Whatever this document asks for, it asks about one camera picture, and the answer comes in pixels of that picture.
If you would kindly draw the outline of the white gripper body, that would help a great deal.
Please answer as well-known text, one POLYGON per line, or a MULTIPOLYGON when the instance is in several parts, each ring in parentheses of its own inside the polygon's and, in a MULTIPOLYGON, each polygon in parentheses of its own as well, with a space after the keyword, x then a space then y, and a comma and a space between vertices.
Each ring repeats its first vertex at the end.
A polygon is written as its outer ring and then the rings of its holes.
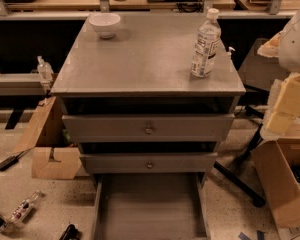
POLYGON ((275 80, 263 119, 264 134, 285 134, 300 117, 300 81, 287 78, 275 80))

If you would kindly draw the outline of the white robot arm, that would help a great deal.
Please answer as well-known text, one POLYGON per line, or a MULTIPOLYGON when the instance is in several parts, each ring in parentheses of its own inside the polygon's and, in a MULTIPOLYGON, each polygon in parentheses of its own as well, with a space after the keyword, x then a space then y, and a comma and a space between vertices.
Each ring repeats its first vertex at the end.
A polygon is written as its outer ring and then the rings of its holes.
POLYGON ((268 97, 261 136, 266 140, 282 137, 300 117, 300 9, 285 27, 258 49, 264 57, 276 57, 290 72, 284 80, 275 79, 268 97))

